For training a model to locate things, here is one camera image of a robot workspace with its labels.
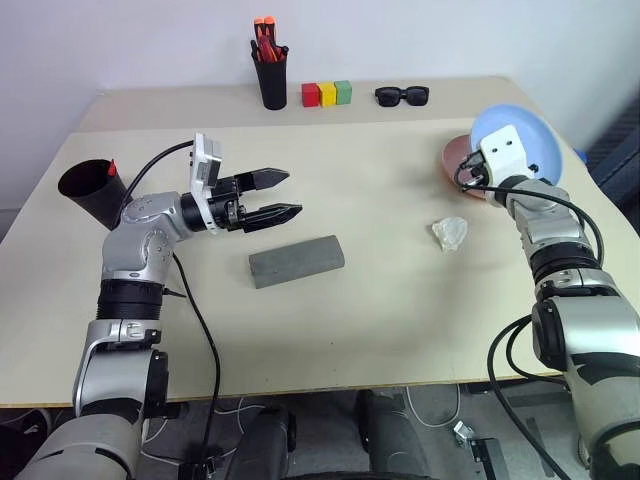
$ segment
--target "sunglasses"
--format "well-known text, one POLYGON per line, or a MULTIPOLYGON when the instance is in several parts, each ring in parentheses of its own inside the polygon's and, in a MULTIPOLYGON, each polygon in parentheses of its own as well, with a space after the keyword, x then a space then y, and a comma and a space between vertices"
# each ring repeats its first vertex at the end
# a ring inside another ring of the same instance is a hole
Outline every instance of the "sunglasses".
POLYGON ((381 87, 376 88, 375 95, 381 107, 395 107, 402 98, 414 107, 421 107, 429 101, 427 87, 408 87, 405 90, 398 87, 381 87))

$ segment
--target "wooden table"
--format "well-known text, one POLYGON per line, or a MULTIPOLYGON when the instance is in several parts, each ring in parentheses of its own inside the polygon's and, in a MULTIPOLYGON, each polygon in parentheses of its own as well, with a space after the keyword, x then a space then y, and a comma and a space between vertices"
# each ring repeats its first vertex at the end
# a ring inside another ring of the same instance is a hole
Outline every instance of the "wooden table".
MULTIPOLYGON (((354 83, 353 103, 302 108, 293 86, 283 111, 262 108, 255 86, 111 92, 69 136, 0 245, 0 404, 66 405, 98 296, 106 230, 57 192, 70 166, 115 158, 125 181, 195 131, 221 141, 222 174, 272 166, 291 177, 243 197, 255 209, 301 203, 286 225, 253 234, 197 234, 177 248, 222 357, 223 395, 486 379, 490 341, 530 311, 533 280, 503 209, 458 193, 440 152, 496 103, 535 110, 499 77, 354 83), (424 84, 429 105, 382 109, 377 86, 424 84), (430 225, 469 221, 457 253, 430 225), (248 255, 337 235, 343 269, 256 290, 248 255)), ((636 308, 640 242, 585 166, 561 141, 561 186, 593 216, 606 270, 636 308)), ((138 193, 188 190, 188 157, 158 164, 138 193)), ((175 270, 168 286, 182 290, 175 270)), ((166 298, 163 341, 169 398, 206 397, 213 361, 188 302, 166 298)), ((515 360, 545 373, 529 331, 515 360)), ((513 375, 499 355, 496 371, 513 375)))

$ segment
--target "white wall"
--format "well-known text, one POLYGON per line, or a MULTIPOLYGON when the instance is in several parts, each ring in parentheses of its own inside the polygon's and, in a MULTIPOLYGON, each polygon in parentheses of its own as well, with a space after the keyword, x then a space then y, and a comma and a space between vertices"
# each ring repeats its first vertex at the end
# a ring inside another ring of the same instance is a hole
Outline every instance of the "white wall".
POLYGON ((3 0, 0 209, 22 205, 100 89, 247 83, 255 15, 289 79, 502 74, 578 147, 640 79, 639 0, 3 0))

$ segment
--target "floor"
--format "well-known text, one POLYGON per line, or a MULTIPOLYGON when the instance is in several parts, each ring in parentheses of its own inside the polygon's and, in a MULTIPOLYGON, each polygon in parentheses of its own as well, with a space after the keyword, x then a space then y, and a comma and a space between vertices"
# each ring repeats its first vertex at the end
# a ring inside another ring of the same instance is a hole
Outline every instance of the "floor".
MULTIPOLYGON (((462 386, 459 419, 473 428, 480 438, 497 438, 504 453, 511 480, 553 478, 545 471, 540 458, 511 424, 493 393, 470 394, 462 386)), ((404 394, 403 389, 379 389, 385 394, 404 394)), ((545 447, 572 479, 587 480, 587 472, 577 458, 577 427, 569 394, 553 384, 533 382, 505 389, 516 413, 529 426, 537 428, 545 447)), ((412 387, 411 396, 418 414, 427 423, 439 423, 455 410, 456 389, 453 385, 412 387)), ((355 391, 282 395, 277 397, 246 397, 242 405, 281 404, 296 414, 298 424, 297 449, 291 454, 289 475, 323 471, 366 471, 368 456, 360 446, 353 421, 355 391)), ((239 399, 220 400, 220 409, 233 409, 239 399)), ((184 418, 170 420, 163 431, 144 446, 145 452, 181 460, 189 448, 197 448, 203 432, 207 404, 192 402, 184 418)), ((243 411, 240 420, 247 426, 259 409, 243 411)), ((0 423, 16 412, 0 411, 0 423)), ((430 467, 431 476, 441 479, 482 480, 482 465, 473 461, 471 453, 458 446, 452 432, 454 423, 442 428, 420 425, 411 415, 430 467)), ((71 418, 69 409, 53 411, 60 425, 71 418)), ((162 420, 152 420, 147 438, 157 432, 162 420)), ((240 439, 235 414, 216 415, 210 446, 218 454, 228 452, 240 439)), ((224 479, 231 455, 218 465, 217 479, 224 479)), ((141 456, 138 480, 169 480, 177 478, 177 467, 141 456)))

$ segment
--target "black cup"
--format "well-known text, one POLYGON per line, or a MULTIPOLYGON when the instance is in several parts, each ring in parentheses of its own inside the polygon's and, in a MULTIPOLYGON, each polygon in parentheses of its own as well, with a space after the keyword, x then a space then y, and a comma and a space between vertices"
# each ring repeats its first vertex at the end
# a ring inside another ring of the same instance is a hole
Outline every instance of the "black cup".
POLYGON ((87 160, 62 175, 58 191, 111 230, 127 189, 115 164, 109 160, 87 160))
POLYGON ((287 105, 287 57, 275 63, 262 63, 255 57, 252 56, 252 58, 265 108, 269 110, 284 108, 287 105))

